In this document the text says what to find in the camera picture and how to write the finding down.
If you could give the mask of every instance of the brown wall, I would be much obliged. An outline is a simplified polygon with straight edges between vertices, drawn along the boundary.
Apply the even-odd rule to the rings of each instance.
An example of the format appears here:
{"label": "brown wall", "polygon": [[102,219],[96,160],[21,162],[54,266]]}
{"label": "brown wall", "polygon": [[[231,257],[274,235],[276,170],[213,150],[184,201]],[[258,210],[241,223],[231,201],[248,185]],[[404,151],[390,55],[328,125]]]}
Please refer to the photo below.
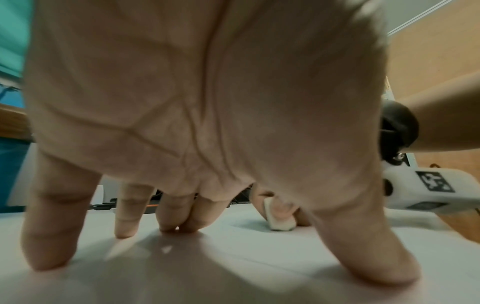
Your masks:
{"label": "brown wall", "polygon": [[[391,37],[388,78],[397,100],[478,70],[480,0],[453,1]],[[419,166],[435,163],[467,171],[480,180],[480,150],[415,156]],[[480,242],[478,213],[442,219],[466,238]]]}

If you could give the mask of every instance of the hand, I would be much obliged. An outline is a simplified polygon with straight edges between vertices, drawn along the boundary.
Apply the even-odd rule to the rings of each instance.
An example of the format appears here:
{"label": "hand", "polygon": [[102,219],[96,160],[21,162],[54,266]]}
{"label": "hand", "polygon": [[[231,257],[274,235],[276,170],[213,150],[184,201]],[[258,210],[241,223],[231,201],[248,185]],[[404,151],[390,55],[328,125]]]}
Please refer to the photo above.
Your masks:
{"label": "hand", "polygon": [[106,174],[123,181],[119,238],[155,188],[160,229],[194,232],[257,181],[307,212],[352,273],[418,278],[383,210],[377,3],[38,2],[24,72],[40,149],[30,265],[73,257]]}
{"label": "hand", "polygon": [[282,221],[293,216],[296,220],[297,226],[308,227],[312,225],[307,214],[305,214],[300,207],[291,202],[283,202],[282,199],[276,196],[272,191],[268,191],[258,183],[255,183],[251,188],[249,199],[252,205],[258,210],[265,220],[267,220],[267,214],[265,212],[264,201],[268,197],[274,198],[271,205],[271,214],[276,219]]}

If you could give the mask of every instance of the white table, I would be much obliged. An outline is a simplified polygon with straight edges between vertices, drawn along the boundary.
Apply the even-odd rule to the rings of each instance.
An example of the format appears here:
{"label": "white table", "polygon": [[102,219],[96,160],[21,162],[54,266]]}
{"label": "white table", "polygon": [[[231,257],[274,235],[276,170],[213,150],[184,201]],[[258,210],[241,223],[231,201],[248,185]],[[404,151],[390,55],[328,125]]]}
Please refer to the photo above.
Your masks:
{"label": "white table", "polygon": [[[312,228],[270,232],[251,205],[227,209],[195,235],[162,236],[145,215],[138,235],[122,241],[112,212],[91,211],[72,263],[44,273],[32,273],[20,251],[23,216],[4,214],[0,303],[480,303],[480,246],[407,214],[419,218],[389,212],[424,271],[406,288],[353,278]],[[416,222],[428,229],[408,227]]]}

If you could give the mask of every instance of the eraser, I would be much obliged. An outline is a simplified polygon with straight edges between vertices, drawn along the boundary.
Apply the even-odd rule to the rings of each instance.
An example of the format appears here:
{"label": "eraser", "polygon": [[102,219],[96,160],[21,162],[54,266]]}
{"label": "eraser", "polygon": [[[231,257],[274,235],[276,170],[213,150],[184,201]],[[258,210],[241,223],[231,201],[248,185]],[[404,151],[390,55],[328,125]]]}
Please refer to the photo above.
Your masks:
{"label": "eraser", "polygon": [[272,215],[271,206],[274,201],[273,197],[267,197],[263,204],[265,206],[266,219],[270,226],[270,229],[273,231],[291,231],[294,230],[297,226],[297,220],[292,215],[291,217],[283,220],[278,220]]}

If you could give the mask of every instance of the forearm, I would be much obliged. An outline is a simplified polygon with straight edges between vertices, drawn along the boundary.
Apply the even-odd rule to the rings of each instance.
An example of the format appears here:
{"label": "forearm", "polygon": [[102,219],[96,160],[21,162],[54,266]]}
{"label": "forearm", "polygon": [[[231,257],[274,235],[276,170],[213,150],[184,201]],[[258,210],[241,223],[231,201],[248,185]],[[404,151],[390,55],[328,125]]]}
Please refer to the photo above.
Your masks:
{"label": "forearm", "polygon": [[418,119],[409,152],[480,148],[480,72],[400,100]]}

